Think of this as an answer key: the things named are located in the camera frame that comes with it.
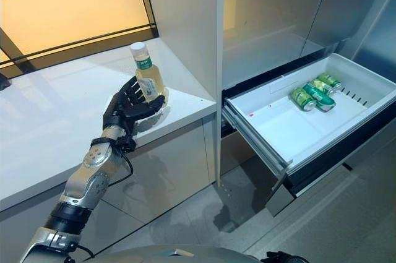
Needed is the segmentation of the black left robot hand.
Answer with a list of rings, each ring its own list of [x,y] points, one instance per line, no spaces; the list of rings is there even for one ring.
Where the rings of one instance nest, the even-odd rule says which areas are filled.
[[[136,121],[153,116],[164,104],[163,95],[147,101],[136,76],[133,76],[113,95],[103,115],[103,129],[118,126],[130,134]]]

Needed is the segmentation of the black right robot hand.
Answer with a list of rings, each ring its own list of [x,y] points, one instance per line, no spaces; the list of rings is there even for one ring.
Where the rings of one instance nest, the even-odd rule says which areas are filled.
[[[291,255],[282,251],[267,252],[267,257],[262,262],[269,263],[305,263],[308,262],[305,258],[297,255]]]

